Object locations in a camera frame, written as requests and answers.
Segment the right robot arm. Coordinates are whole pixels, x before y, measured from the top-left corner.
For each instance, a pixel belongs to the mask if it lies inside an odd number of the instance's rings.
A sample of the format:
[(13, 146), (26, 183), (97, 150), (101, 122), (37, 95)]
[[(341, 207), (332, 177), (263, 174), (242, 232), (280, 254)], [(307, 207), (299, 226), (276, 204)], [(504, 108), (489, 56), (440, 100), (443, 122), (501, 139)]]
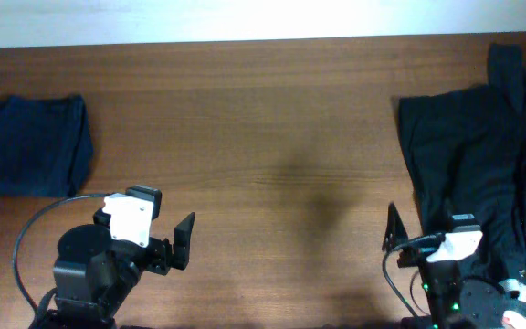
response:
[[(512, 301), (497, 283), (467, 275), (459, 268), (462, 260), (474, 255), (483, 232), (472, 214), (442, 214), (440, 231), (409, 238), (395, 204), (387, 208), (382, 251), (383, 276), (396, 297), (410, 312), (400, 321), (401, 328), (501, 328), (502, 318)], [(397, 254), (399, 268), (416, 268), (422, 280), (428, 313), (416, 308), (399, 291), (390, 277), (387, 263)]]

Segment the navy blue shorts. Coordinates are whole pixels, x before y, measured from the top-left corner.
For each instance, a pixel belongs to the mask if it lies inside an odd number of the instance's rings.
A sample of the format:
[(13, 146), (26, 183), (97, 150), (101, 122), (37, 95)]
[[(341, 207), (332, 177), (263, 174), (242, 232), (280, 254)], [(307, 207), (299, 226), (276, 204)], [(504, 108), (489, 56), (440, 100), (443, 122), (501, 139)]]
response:
[(82, 96), (0, 100), (0, 195), (75, 196), (93, 152)]

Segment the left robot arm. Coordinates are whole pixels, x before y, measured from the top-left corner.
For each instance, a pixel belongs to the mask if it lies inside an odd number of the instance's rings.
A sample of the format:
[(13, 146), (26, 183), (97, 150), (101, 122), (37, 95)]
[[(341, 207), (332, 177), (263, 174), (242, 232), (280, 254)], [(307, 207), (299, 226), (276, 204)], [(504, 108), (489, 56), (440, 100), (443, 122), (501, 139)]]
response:
[(172, 239), (151, 237), (162, 193), (132, 186), (102, 196), (93, 221), (64, 233), (53, 266), (55, 286), (40, 302), (28, 298), (33, 328), (113, 328), (114, 316), (145, 272), (165, 276), (186, 269), (195, 213), (174, 227)]

